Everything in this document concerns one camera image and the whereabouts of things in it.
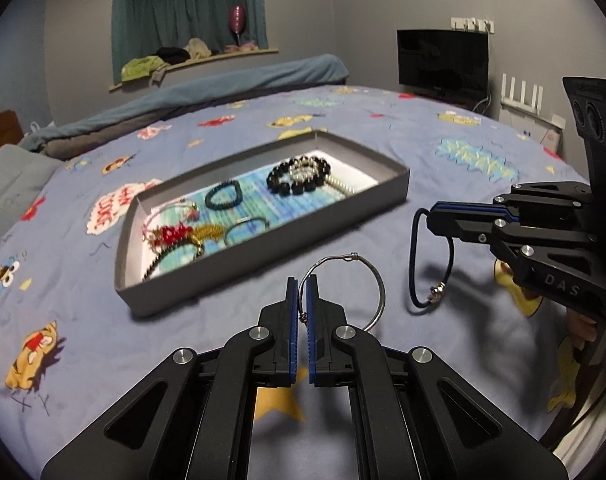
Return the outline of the right human hand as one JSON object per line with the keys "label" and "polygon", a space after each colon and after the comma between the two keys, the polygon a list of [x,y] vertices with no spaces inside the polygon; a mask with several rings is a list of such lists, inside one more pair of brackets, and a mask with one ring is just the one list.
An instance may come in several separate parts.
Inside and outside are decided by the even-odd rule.
{"label": "right human hand", "polygon": [[606,326],[571,309],[567,310],[567,321],[574,358],[580,364],[588,366],[603,362],[606,352]]}

